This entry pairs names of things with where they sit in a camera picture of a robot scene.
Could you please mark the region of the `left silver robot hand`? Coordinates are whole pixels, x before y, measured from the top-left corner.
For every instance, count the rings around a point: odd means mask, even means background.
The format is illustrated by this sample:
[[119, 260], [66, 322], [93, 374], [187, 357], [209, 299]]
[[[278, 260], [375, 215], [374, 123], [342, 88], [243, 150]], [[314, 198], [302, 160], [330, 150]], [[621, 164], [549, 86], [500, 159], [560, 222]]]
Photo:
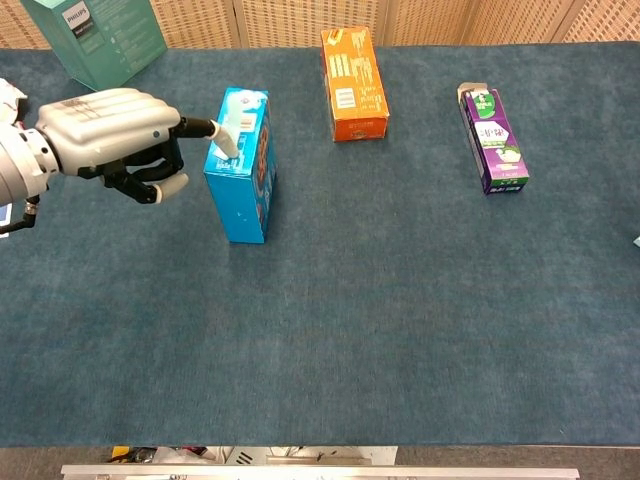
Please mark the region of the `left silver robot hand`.
[[180, 138], [207, 138], [229, 158], [237, 137], [212, 119], [185, 117], [165, 101], [134, 88], [115, 88], [39, 108], [36, 129], [60, 170], [102, 178], [141, 204], [158, 204], [188, 183]]

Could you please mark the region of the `teal table cloth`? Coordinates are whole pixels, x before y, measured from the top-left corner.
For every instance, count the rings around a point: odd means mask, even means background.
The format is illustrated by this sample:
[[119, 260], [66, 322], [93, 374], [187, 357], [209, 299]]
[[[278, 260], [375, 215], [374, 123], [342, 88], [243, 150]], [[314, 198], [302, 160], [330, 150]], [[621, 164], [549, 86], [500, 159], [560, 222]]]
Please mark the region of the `teal table cloth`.
[[[170, 50], [132, 86], [269, 92], [267, 240], [203, 175], [140, 205], [53, 178], [0, 239], [0, 447], [640, 445], [640, 42], [377, 52], [385, 138], [331, 138], [316, 49]], [[529, 172], [485, 195], [457, 100], [499, 91]]]

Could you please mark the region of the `purple milk carton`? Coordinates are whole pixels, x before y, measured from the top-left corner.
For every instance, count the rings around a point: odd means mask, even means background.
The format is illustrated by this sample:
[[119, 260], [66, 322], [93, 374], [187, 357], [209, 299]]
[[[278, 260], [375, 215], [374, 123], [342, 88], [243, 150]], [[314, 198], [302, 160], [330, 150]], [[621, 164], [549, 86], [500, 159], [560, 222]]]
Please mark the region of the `purple milk carton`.
[[499, 91], [463, 82], [457, 100], [484, 194], [521, 191], [529, 172]]

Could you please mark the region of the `wicker folding screen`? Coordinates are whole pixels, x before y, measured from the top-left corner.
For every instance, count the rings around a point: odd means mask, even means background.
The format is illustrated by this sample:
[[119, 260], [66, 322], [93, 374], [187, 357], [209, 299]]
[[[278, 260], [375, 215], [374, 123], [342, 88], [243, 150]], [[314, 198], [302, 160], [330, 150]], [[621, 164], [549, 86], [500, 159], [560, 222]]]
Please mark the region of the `wicker folding screen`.
[[379, 46], [640, 41], [640, 0], [148, 0], [170, 48], [310, 47], [365, 26]]

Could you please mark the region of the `green Philips box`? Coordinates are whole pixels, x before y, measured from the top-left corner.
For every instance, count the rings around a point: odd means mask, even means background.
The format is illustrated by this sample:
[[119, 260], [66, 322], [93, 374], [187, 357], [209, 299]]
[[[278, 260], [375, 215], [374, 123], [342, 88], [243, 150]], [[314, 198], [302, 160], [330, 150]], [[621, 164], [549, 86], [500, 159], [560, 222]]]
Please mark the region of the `green Philips box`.
[[167, 50], [149, 0], [20, 0], [67, 73], [123, 86]]

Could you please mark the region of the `small pale paper strip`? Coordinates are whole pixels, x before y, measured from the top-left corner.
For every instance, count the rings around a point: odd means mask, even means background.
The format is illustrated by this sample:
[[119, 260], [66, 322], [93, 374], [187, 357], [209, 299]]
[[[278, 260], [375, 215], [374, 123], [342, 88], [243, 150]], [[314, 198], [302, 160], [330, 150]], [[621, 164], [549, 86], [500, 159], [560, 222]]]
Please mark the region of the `small pale paper strip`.
[[253, 132], [258, 111], [266, 102], [260, 91], [237, 90], [227, 94], [224, 100], [222, 124], [235, 132]]

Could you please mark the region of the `orange cardboard box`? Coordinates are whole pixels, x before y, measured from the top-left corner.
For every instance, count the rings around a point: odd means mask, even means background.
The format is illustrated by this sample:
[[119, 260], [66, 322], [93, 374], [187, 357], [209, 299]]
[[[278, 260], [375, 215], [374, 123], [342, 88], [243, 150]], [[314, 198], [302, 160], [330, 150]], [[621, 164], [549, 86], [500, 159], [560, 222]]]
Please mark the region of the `orange cardboard box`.
[[383, 138], [390, 111], [369, 28], [323, 30], [321, 41], [333, 140]]

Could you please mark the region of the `aluminium profile rail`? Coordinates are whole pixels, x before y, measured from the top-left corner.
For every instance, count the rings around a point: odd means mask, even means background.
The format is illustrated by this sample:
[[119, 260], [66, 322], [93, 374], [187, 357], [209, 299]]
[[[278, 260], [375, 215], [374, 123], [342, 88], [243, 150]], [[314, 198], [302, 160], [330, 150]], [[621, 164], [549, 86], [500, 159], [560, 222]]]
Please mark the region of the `aluminium profile rail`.
[[576, 469], [196, 464], [64, 465], [63, 480], [580, 480]]

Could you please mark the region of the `blue cookie box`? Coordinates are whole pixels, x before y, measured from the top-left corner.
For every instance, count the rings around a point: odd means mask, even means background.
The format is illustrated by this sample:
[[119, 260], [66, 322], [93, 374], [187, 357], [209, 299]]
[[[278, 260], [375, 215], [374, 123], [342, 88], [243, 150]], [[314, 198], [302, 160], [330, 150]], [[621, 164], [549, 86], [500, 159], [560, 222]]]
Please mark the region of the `blue cookie box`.
[[272, 139], [270, 97], [258, 111], [253, 132], [235, 132], [222, 124], [224, 95], [215, 133], [204, 164], [204, 175], [227, 239], [232, 243], [266, 242], [277, 162]]

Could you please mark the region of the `crumpled white wrapper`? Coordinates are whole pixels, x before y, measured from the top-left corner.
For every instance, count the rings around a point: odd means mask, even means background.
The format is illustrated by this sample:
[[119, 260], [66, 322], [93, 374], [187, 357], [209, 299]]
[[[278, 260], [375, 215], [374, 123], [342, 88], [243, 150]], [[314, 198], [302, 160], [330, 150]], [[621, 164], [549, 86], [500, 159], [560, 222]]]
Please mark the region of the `crumpled white wrapper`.
[[20, 102], [28, 96], [4, 78], [0, 78], [0, 123], [14, 124], [19, 115]]

